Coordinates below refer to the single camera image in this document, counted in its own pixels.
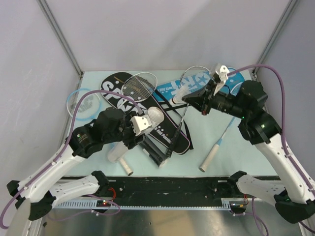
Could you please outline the left aluminium frame post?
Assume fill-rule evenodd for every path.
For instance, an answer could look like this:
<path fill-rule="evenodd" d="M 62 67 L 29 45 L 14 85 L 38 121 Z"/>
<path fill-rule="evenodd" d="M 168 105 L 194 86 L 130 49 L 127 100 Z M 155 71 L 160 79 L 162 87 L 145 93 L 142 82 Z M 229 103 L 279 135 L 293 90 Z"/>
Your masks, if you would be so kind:
<path fill-rule="evenodd" d="M 64 36 L 64 33 L 63 33 L 61 27 L 59 26 L 59 24 L 58 24 L 58 22 L 54 16 L 54 13 L 52 12 L 48 2 L 46 0 L 37 0 L 36 2 L 39 5 L 43 15 L 45 16 L 48 24 L 51 27 L 52 31 L 54 32 L 54 34 L 55 34 L 60 46 L 62 47 L 64 53 L 68 57 L 68 59 L 72 65 L 72 67 L 74 68 L 76 74 L 81 79 L 84 73 L 83 73 L 77 59 L 75 58 L 75 55 L 74 55 L 73 51 L 71 50 L 70 45 L 69 45 L 66 37 Z"/>

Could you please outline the black shuttlecock tube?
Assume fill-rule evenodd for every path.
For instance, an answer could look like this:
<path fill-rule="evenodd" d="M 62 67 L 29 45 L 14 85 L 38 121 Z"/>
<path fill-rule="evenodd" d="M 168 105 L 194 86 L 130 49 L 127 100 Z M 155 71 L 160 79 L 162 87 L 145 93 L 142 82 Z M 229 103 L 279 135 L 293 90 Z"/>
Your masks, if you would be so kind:
<path fill-rule="evenodd" d="M 166 163 L 168 158 L 150 138 L 147 137 L 143 142 L 139 144 L 139 146 L 159 168 L 161 168 Z"/>

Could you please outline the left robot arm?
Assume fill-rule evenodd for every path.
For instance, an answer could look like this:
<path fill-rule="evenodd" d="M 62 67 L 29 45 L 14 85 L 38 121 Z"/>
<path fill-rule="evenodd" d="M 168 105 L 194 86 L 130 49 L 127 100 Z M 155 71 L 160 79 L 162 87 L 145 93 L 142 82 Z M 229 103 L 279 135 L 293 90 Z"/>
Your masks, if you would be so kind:
<path fill-rule="evenodd" d="M 145 114 L 108 108 L 99 113 L 90 123 L 75 128 L 61 145 L 57 153 L 27 179 L 12 180 L 7 189 L 20 209 L 29 201 L 29 213 L 26 219 L 37 220 L 61 202 L 77 196 L 97 194 L 104 196 L 109 184 L 102 171 L 94 171 L 89 176 L 57 185 L 57 181 L 73 167 L 102 150 L 105 144 L 118 143 L 121 150 L 130 150 L 145 139 L 145 133 L 152 122 Z"/>

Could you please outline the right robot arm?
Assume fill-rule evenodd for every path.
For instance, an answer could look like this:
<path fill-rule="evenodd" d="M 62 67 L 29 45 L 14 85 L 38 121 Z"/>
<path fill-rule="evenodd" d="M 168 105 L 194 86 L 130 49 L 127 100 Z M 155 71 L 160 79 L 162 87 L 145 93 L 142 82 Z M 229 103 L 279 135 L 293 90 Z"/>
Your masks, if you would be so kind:
<path fill-rule="evenodd" d="M 269 161 L 281 179 L 276 186 L 238 171 L 231 175 L 227 185 L 233 197 L 249 194 L 274 206 L 287 222 L 295 224 L 315 213 L 315 197 L 303 181 L 300 165 L 294 155 L 286 154 L 287 144 L 282 144 L 282 130 L 275 119 L 263 110 L 268 95 L 257 81 L 244 81 L 237 94 L 215 93 L 215 83 L 210 80 L 202 89 L 183 96 L 182 100 L 202 113 L 211 109 L 240 118 L 238 125 L 242 137 L 254 145 Z"/>

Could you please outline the white racket on blue bag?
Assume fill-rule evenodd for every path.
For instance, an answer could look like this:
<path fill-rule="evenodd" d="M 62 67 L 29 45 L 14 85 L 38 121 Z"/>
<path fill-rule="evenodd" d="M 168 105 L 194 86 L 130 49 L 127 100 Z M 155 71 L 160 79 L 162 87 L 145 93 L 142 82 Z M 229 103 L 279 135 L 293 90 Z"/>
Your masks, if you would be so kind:
<path fill-rule="evenodd" d="M 206 83 L 210 80 L 210 71 L 208 68 L 204 66 L 192 66 L 189 67 L 180 77 L 180 87 L 185 86 L 189 88 L 189 93 L 192 93 L 194 91 L 197 91 L 201 88 L 201 86 L 205 86 Z M 185 104 L 185 110 L 182 115 L 181 121 L 178 124 L 173 138 L 171 139 L 171 143 L 169 145 L 168 150 L 166 151 L 166 157 L 171 157 L 173 150 L 175 148 L 175 144 L 178 140 L 179 134 L 181 132 L 182 124 L 184 121 L 184 116 L 186 114 L 186 111 L 189 107 L 187 103 Z"/>

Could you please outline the blue racket left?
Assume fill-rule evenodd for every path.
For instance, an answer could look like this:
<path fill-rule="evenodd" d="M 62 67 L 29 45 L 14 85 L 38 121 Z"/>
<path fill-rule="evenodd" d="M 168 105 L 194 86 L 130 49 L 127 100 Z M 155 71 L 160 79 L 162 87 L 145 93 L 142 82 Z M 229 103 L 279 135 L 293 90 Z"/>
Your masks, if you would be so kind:
<path fill-rule="evenodd" d="M 80 88 L 73 91 L 66 100 L 66 109 L 71 117 L 73 117 L 74 110 L 77 107 L 78 101 L 87 92 L 91 91 L 88 88 Z M 97 93 L 90 94 L 85 97 L 75 116 L 77 121 L 91 121 L 95 119 L 101 111 L 101 99 Z"/>

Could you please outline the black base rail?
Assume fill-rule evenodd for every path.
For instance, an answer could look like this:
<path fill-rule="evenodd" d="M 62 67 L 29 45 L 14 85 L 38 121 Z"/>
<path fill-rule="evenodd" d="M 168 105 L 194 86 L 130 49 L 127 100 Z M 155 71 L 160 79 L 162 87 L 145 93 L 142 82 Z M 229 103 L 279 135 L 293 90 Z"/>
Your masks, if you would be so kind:
<path fill-rule="evenodd" d="M 214 206 L 223 198 L 240 198 L 227 177 L 109 177 L 96 195 L 119 204 L 150 206 Z"/>

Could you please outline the black racket bag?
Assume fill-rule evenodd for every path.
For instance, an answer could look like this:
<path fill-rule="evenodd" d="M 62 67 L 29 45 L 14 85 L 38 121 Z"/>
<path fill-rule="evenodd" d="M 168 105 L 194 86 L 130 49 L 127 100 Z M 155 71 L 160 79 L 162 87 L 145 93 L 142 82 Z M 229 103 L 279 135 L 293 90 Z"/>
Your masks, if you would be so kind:
<path fill-rule="evenodd" d="M 130 74 L 128 72 L 116 72 L 106 77 L 100 84 L 100 88 L 113 94 L 104 94 L 103 98 L 114 108 L 121 109 L 124 113 L 137 112 L 138 109 L 123 95 L 137 103 L 144 114 L 151 117 L 152 127 L 147 134 L 166 148 L 172 148 L 172 152 L 183 155 L 193 149 L 189 129 L 186 133 L 180 131 L 176 143 L 172 143 L 177 125 L 154 97 L 157 87 L 157 78 L 150 72 Z"/>

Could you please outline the white shuttlecock tube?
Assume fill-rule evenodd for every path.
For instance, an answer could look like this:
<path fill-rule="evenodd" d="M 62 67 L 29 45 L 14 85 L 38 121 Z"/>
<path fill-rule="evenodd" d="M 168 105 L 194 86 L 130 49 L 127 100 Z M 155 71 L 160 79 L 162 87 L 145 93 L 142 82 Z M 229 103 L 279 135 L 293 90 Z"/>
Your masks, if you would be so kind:
<path fill-rule="evenodd" d="M 144 115 L 148 115 L 149 118 L 151 119 L 152 122 L 152 131 L 160 124 L 164 121 L 164 114 L 162 112 L 161 109 L 157 108 L 157 107 L 150 107 L 147 110 L 147 113 Z M 118 161 L 120 161 L 125 154 L 128 152 L 129 150 L 126 148 L 126 146 L 123 144 L 122 141 L 118 142 L 117 144 L 114 145 L 114 147 L 109 151 L 107 158 L 110 162 L 112 163 L 116 163 Z"/>

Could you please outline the white shuttlecock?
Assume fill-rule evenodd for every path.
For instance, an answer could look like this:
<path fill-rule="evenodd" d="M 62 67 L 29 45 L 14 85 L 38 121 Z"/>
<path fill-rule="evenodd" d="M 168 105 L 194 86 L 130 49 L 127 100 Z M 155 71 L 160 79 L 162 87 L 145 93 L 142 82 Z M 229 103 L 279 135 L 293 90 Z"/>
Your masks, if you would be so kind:
<path fill-rule="evenodd" d="M 180 89 L 177 91 L 177 93 L 169 100 L 169 103 L 173 106 L 176 104 L 182 104 L 184 101 L 182 98 L 186 95 L 189 94 L 189 88 L 182 86 Z"/>

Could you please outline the blue racket bag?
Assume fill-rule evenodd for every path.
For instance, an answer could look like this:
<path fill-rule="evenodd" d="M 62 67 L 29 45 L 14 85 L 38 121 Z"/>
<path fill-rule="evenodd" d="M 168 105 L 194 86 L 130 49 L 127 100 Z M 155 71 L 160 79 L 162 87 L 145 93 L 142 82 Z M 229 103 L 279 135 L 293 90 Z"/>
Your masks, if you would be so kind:
<path fill-rule="evenodd" d="M 240 82 L 244 82 L 246 80 L 245 72 L 238 72 L 231 77 L 228 77 L 225 85 L 227 87 L 222 87 L 221 92 L 227 94 L 232 88 Z M 157 91 L 160 92 L 166 100 L 170 100 L 179 90 L 180 87 L 180 79 L 173 80 L 171 82 L 167 82 L 164 84 L 160 84 L 157 86 Z"/>

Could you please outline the right aluminium frame post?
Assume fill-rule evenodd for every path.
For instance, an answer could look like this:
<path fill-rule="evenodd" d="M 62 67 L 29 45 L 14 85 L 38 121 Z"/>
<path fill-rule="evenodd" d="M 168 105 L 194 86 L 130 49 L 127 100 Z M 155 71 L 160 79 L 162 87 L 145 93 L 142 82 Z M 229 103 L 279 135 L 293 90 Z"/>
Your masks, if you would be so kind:
<path fill-rule="evenodd" d="M 261 52 L 256 64 L 264 64 L 268 58 L 268 55 L 271 53 L 272 49 L 274 48 L 276 42 L 280 38 L 282 31 L 284 30 L 285 26 L 289 22 L 291 16 L 295 12 L 297 6 L 299 5 L 300 0 L 289 0 L 288 4 L 286 5 L 283 13 L 281 14 L 275 28 L 273 29 L 271 36 L 269 37 L 263 51 Z"/>

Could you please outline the white racket black handle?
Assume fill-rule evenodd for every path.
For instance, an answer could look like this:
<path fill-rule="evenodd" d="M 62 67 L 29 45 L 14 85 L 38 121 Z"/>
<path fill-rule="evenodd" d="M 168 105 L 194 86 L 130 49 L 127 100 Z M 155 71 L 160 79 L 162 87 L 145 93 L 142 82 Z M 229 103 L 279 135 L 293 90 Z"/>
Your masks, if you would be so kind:
<path fill-rule="evenodd" d="M 157 77 L 150 72 L 140 72 L 131 75 L 123 84 L 121 92 L 123 96 L 131 98 L 135 102 L 142 102 L 149 98 L 156 90 Z"/>

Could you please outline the blue racket right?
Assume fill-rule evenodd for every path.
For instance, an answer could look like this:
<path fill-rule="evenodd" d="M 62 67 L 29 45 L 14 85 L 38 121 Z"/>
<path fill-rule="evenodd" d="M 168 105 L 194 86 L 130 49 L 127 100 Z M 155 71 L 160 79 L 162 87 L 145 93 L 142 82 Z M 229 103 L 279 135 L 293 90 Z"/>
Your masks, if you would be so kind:
<path fill-rule="evenodd" d="M 240 90 L 240 87 L 242 85 L 243 82 L 238 83 L 237 85 L 235 85 L 232 90 L 230 91 L 231 95 L 236 96 Z M 209 164 L 211 163 L 211 161 L 213 160 L 213 158 L 215 157 L 216 153 L 218 152 L 220 145 L 227 133 L 227 131 L 229 130 L 230 126 L 233 124 L 235 120 L 235 117 L 233 117 L 228 126 L 226 127 L 226 129 L 224 130 L 224 132 L 222 133 L 221 137 L 216 141 L 216 143 L 212 146 L 210 152 L 208 153 L 208 155 L 206 156 L 206 158 L 204 159 L 204 161 L 202 162 L 202 164 L 199 166 L 199 170 L 201 172 L 205 172 L 209 166 Z"/>

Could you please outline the aluminium frame post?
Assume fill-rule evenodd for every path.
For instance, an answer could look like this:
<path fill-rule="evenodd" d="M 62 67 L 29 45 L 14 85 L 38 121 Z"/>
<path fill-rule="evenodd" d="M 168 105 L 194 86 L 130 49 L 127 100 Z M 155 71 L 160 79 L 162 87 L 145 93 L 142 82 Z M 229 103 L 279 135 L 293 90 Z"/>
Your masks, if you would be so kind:
<path fill-rule="evenodd" d="M 289 22 L 291 16 L 295 12 L 297 6 L 299 5 L 300 0 L 289 0 L 288 4 L 286 5 L 283 13 L 281 14 L 275 28 L 273 29 L 271 36 L 269 37 L 263 51 L 261 52 L 256 64 L 264 64 L 268 58 L 268 55 L 271 53 L 272 49 L 274 48 L 276 42 L 280 38 L 282 31 L 284 30 L 285 26 Z"/>
<path fill-rule="evenodd" d="M 43 15 L 45 16 L 48 24 L 51 27 L 52 31 L 54 32 L 54 34 L 55 34 L 60 46 L 62 47 L 64 53 L 68 57 L 68 59 L 72 65 L 72 67 L 74 68 L 76 74 L 81 79 L 84 73 L 83 73 L 77 59 L 75 58 L 75 55 L 74 55 L 73 51 L 71 50 L 70 45 L 69 45 L 66 37 L 64 36 L 64 33 L 63 33 L 61 27 L 59 26 L 59 24 L 58 24 L 58 22 L 54 16 L 54 13 L 52 12 L 48 2 L 46 0 L 37 0 L 36 2 L 39 5 Z"/>

